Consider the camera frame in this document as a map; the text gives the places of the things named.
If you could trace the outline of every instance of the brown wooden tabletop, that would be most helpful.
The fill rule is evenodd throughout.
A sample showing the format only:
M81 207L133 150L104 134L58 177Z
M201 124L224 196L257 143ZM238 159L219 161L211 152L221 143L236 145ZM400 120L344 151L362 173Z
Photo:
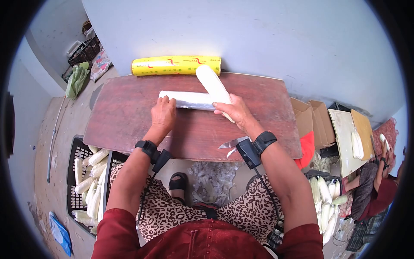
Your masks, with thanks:
M295 115L282 80L222 73L229 93L243 97L253 116L271 130L294 159L302 157ZM151 126L151 108L161 90L206 92L195 75L132 75L109 79L93 107L83 142L99 148L131 153ZM231 148L217 149L224 142L246 136L235 124L212 111L177 109L174 129L158 150L174 158L197 161L242 161Z

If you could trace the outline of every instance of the leopard print pants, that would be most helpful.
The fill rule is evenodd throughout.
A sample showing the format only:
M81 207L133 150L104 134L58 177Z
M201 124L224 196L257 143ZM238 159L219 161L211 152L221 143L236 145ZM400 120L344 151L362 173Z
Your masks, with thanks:
M123 163L112 170L111 185L122 166ZM281 216L283 212L280 201L273 192L267 175L263 175L262 179L269 188ZM203 210L187 207L173 199L162 182L156 179L145 196L142 210L138 229L147 242L179 224L207 219ZM217 217L251 234L260 244L267 242L267 236L277 223L272 200L259 178L254 180L242 196L217 209Z

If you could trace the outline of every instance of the woman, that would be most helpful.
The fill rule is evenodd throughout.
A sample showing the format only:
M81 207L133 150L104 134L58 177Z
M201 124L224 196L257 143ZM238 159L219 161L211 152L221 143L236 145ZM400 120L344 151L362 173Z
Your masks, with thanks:
M241 97L233 104L213 103L215 114L226 112L251 139L265 130L254 119ZM152 126L143 140L159 145L173 128L176 101L159 98L151 110ZM285 258L323 258L315 206L309 182L296 163L276 142L262 153L266 174L253 181L244 195L217 210L184 205L186 176L173 175L170 194L154 180L139 213L142 191L149 183L149 156L141 148L118 167L106 212L97 228L92 258L272 258L262 246L277 223L267 185L284 215ZM148 242L142 248L135 226Z
M398 169L397 178L388 175L388 168L384 169L386 157L390 161L393 150L387 152L385 143L382 145L382 156L379 165L366 163L360 168L360 175L348 182L344 180L345 191L355 189L351 207L351 217L356 221L369 219L385 210L394 199L400 182L404 162Z

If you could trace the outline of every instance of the black wristband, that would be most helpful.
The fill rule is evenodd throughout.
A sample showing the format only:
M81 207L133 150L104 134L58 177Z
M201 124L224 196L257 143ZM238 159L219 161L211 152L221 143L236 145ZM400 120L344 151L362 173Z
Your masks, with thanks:
M262 132L256 140L253 142L254 147L257 149L259 157L263 153L263 151L272 143L276 142L277 138L276 136L269 132L265 131Z
M135 148L142 148L142 151L149 156L151 164L155 164L160 152L157 146L150 140L140 140L135 144Z

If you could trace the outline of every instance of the blue paper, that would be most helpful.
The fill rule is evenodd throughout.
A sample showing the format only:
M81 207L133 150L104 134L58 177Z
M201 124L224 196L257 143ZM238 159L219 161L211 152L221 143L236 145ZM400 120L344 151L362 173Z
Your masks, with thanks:
M49 211L49 225L52 230L53 237L58 242L68 256L71 255L72 244L70 242L69 233L66 228L58 221L56 215Z

